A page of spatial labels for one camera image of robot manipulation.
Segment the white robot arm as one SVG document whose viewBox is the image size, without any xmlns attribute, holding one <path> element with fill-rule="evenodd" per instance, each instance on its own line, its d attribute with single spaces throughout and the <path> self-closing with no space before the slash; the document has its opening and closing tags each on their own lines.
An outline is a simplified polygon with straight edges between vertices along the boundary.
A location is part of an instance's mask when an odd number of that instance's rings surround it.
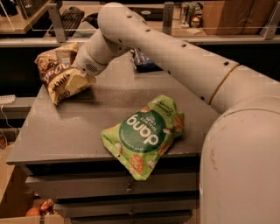
<svg viewBox="0 0 280 224">
<path fill-rule="evenodd" d="M 280 224 L 280 83 L 237 62 L 150 28 L 120 3 L 98 12 L 78 51 L 81 70 L 135 48 L 220 113 L 199 169 L 201 224 Z"/>
</svg>

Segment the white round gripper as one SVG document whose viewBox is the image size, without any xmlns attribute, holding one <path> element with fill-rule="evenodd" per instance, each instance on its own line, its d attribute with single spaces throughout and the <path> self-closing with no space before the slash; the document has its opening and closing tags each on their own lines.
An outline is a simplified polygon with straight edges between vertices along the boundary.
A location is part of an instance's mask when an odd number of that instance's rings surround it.
<svg viewBox="0 0 280 224">
<path fill-rule="evenodd" d="M 125 54 L 129 48 L 107 39 L 100 30 L 84 43 L 77 52 L 73 66 L 83 73 L 97 76 L 105 70 L 111 60 Z M 66 90 L 76 92 L 88 84 L 88 80 L 74 74 L 66 84 Z"/>
</svg>

